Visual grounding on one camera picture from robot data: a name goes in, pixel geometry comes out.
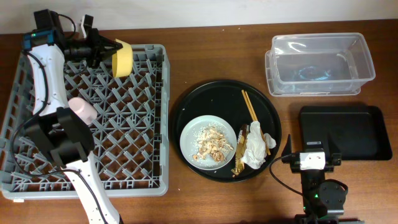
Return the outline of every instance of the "white wall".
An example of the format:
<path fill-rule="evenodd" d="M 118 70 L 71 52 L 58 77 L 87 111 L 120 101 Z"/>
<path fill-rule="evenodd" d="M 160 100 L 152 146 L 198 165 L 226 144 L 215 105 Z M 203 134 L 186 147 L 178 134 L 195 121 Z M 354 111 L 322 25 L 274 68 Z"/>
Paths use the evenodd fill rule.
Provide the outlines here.
<path fill-rule="evenodd" d="M 0 34 L 31 31 L 32 13 L 47 8 L 75 22 L 94 16 L 98 29 L 398 18 L 398 0 L 2 0 Z"/>

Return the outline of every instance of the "black round tray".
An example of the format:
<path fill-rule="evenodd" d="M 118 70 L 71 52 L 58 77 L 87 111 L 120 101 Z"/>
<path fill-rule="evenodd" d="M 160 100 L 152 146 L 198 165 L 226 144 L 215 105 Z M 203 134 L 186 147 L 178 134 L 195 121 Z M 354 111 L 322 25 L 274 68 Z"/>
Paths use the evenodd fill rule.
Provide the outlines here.
<path fill-rule="evenodd" d="M 259 169 L 254 170 L 245 166 L 242 173 L 236 177 L 233 177 L 231 172 L 231 169 L 235 167 L 235 159 L 217 170 L 201 170 L 192 166 L 181 153 L 180 136 L 183 128 L 193 118 L 214 115 L 227 121 L 238 135 L 243 124 L 252 122 L 241 90 L 248 92 L 254 111 L 261 123 L 262 131 L 269 133 L 276 140 L 277 145 L 271 149 L 271 156 L 267 156 L 266 162 Z M 177 153 L 184 163 L 197 174 L 219 182 L 237 182 L 260 174 L 269 165 L 278 153 L 282 130 L 278 113 L 264 94 L 243 82 L 222 80 L 199 86 L 181 101 L 173 120 L 173 136 Z"/>

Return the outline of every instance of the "yellow sponge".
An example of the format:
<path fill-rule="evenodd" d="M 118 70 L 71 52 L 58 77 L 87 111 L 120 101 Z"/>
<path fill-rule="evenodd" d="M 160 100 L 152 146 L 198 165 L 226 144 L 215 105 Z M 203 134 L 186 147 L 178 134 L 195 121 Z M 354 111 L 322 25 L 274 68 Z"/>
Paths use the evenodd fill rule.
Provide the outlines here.
<path fill-rule="evenodd" d="M 125 77 L 131 74 L 132 70 L 132 48 L 121 40 L 115 40 L 121 43 L 123 48 L 112 55 L 112 72 L 114 78 Z"/>

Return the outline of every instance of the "clear plastic container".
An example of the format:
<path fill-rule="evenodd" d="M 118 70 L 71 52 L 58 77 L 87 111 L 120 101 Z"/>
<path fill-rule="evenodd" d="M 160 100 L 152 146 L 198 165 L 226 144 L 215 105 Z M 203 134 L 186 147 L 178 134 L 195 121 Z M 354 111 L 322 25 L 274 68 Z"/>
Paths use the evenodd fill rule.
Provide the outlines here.
<path fill-rule="evenodd" d="M 266 75 L 273 96 L 357 95 L 376 76 L 359 33 L 275 36 Z"/>

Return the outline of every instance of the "white tissue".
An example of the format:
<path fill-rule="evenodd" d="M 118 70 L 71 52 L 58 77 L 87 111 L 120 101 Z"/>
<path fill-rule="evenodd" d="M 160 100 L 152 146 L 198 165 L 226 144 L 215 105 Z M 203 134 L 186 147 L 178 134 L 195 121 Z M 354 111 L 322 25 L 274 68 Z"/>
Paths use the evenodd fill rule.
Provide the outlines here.
<path fill-rule="evenodd" d="M 269 149 L 276 146 L 275 140 L 265 133 L 267 145 Z M 242 157 L 242 162 L 249 165 L 253 169 L 258 169 L 266 161 L 266 143 L 262 140 L 260 122 L 253 121 L 250 124 L 250 133 L 247 136 L 246 150 Z"/>
<path fill-rule="evenodd" d="M 265 134 L 264 134 L 264 137 L 265 137 L 265 139 L 266 139 L 268 148 L 269 148 L 269 149 L 275 148 L 275 146 L 276 146 L 276 141 L 275 141 L 268 133 L 265 133 Z"/>

